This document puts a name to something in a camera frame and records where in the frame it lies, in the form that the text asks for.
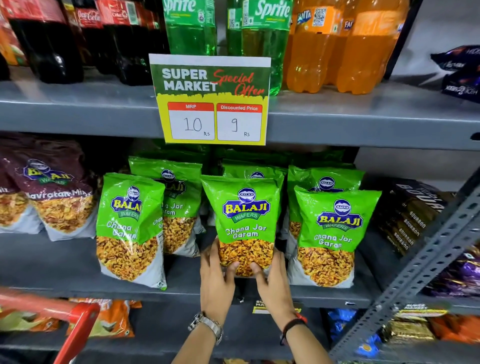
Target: orange soda bottle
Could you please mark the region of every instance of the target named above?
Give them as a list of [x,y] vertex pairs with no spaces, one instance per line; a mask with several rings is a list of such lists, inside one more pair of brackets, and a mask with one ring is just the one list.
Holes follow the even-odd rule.
[[359,0],[352,33],[347,38],[336,86],[354,95],[370,93],[382,63],[392,52],[402,0]]
[[297,25],[297,16],[299,13],[300,0],[293,0],[292,17],[290,19],[290,31],[288,33],[287,48],[285,49],[285,56],[283,58],[283,84],[287,84],[288,67],[290,66],[290,60],[292,58],[292,44],[293,35],[295,34],[295,27]]
[[347,0],[345,2],[342,23],[340,24],[340,32],[338,33],[338,38],[335,41],[335,47],[333,48],[333,53],[328,63],[325,85],[336,85],[338,70],[342,65],[343,54],[345,53],[347,37],[351,33],[353,22],[355,21],[357,3],[358,0]]
[[287,86],[316,93],[322,87],[335,46],[344,0],[300,0]]
[[383,80],[385,76],[388,60],[392,56],[396,42],[398,41],[398,37],[400,37],[400,33],[402,32],[403,24],[405,23],[409,9],[410,9],[410,0],[400,0],[400,6],[398,7],[398,14],[397,14],[398,19],[397,19],[397,25],[396,25],[396,33],[394,36],[394,41],[392,42],[392,50],[390,51],[390,54],[388,55],[388,57],[386,57],[386,59],[382,61],[380,72],[378,74],[378,81],[377,81],[378,84]]

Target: person's left hand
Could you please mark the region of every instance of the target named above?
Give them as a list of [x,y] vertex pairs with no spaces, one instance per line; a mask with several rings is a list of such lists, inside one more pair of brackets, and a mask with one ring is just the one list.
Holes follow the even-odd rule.
[[220,258],[218,257],[218,237],[211,248],[201,254],[200,278],[200,307],[211,320],[221,326],[225,323],[228,309],[232,304],[235,292],[235,272],[240,262],[232,262],[223,277]]

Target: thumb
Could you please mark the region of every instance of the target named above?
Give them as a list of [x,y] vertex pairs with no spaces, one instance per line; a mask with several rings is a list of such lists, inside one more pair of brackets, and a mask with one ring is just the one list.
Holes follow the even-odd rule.
[[262,270],[262,268],[255,262],[250,263],[250,268],[252,268],[255,279],[257,280],[257,289],[260,290],[260,288],[267,286],[264,271]]
[[227,271],[225,273],[225,282],[227,282],[227,284],[235,284],[235,273],[237,272],[239,265],[240,262],[232,262],[227,267]]

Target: barcode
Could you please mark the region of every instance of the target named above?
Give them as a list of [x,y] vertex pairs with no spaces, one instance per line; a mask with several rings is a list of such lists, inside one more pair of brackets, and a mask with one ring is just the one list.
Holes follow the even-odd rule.
[[235,29],[235,9],[228,10],[228,28]]
[[243,0],[243,25],[248,24],[248,0]]
[[323,26],[325,23],[325,15],[327,14],[327,8],[315,8],[313,14],[312,26]]
[[135,8],[135,3],[132,1],[126,1],[125,3],[127,4],[127,14],[130,25],[138,25],[137,9]]

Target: white price box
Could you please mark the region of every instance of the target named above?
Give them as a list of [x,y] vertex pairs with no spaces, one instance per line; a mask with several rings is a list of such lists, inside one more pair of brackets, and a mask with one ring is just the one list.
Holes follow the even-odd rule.
[[168,116],[173,139],[215,139],[215,106],[213,103],[169,102]]
[[217,104],[218,140],[259,142],[262,133],[262,105]]

